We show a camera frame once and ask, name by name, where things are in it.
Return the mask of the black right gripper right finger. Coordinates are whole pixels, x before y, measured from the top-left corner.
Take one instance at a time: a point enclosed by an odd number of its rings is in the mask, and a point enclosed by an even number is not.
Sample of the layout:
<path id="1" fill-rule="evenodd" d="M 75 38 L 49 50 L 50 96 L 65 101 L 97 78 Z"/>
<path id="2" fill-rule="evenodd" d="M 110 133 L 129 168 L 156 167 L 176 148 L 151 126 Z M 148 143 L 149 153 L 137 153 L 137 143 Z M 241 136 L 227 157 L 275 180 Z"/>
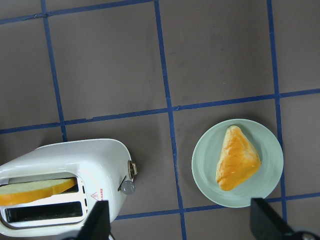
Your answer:
<path id="1" fill-rule="evenodd" d="M 319 235 L 294 230 L 263 199 L 250 200 L 250 230 L 256 240 L 318 240 Z"/>

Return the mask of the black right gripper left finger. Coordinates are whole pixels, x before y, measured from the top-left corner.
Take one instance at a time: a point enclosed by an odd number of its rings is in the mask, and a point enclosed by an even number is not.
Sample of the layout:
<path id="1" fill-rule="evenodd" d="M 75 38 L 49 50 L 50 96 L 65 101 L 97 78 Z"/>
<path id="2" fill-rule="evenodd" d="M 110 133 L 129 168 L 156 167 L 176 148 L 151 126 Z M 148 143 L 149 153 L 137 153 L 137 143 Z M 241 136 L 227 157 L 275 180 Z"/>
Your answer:
<path id="1" fill-rule="evenodd" d="M 97 201 L 79 231 L 70 233 L 67 240 L 108 240 L 111 235 L 109 202 Z"/>

